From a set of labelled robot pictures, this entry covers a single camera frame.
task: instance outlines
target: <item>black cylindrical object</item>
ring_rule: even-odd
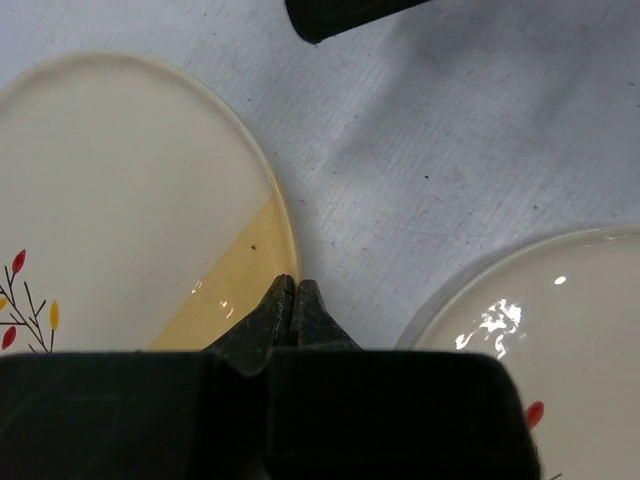
[[[429,0],[285,0],[298,35],[310,43]]]

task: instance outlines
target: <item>table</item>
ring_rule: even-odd
[[[636,0],[437,0],[314,47],[282,0],[3,0],[0,86],[88,48],[198,77],[272,159],[330,312],[391,348],[501,252],[640,222],[638,25]]]

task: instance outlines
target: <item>white plate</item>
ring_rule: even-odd
[[[525,406],[544,404],[532,432],[545,479],[636,478],[638,299],[639,226],[564,235],[476,277],[415,347],[504,363]]]
[[[85,52],[28,71],[0,93],[0,167],[3,353],[199,349],[299,274],[260,148],[166,63]]]

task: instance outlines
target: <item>beige plate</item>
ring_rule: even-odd
[[[260,148],[166,63],[33,68],[0,94],[0,162],[5,353],[200,349],[300,273]]]
[[[639,288],[640,226],[552,238],[476,277],[415,347],[504,363],[537,406],[545,479],[636,478]]]

